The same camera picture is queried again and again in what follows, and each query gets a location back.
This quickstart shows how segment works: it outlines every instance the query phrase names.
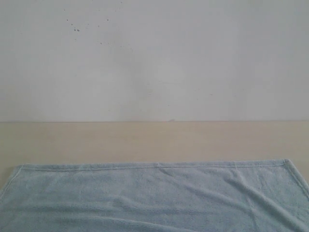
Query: wooden tabletop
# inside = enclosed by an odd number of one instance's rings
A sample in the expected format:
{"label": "wooden tabletop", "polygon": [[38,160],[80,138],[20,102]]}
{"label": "wooden tabletop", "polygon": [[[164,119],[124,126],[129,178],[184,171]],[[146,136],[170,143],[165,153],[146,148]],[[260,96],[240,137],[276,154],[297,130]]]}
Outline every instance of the wooden tabletop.
{"label": "wooden tabletop", "polygon": [[309,122],[0,123],[0,187],[23,163],[291,159],[309,180]]}

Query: white wall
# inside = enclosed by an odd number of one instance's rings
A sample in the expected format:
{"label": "white wall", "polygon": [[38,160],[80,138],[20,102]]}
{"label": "white wall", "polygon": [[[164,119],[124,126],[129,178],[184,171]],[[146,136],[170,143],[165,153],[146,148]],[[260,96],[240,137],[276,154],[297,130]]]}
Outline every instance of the white wall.
{"label": "white wall", "polygon": [[302,120],[308,100],[308,0],[0,2],[0,121]]}

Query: fleece blanket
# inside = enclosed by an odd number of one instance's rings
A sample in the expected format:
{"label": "fleece blanket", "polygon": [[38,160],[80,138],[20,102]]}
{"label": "fleece blanket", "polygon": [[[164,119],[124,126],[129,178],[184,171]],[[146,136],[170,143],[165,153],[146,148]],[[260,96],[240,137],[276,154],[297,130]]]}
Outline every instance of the fleece blanket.
{"label": "fleece blanket", "polygon": [[288,159],[25,164],[0,231],[309,232],[309,187]]}

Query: towel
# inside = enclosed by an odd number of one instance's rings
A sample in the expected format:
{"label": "towel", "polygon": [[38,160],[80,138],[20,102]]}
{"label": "towel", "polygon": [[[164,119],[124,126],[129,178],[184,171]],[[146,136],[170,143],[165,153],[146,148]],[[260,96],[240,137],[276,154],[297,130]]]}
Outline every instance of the towel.
{"label": "towel", "polygon": [[288,159],[17,166],[1,232],[309,232]]}

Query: beige table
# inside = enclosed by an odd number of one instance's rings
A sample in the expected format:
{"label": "beige table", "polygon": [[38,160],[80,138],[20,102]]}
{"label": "beige table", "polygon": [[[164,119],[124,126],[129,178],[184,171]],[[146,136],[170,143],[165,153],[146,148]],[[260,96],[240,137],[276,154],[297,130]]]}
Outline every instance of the beige table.
{"label": "beige table", "polygon": [[22,163],[291,159],[309,180],[309,122],[0,123],[0,186]]}

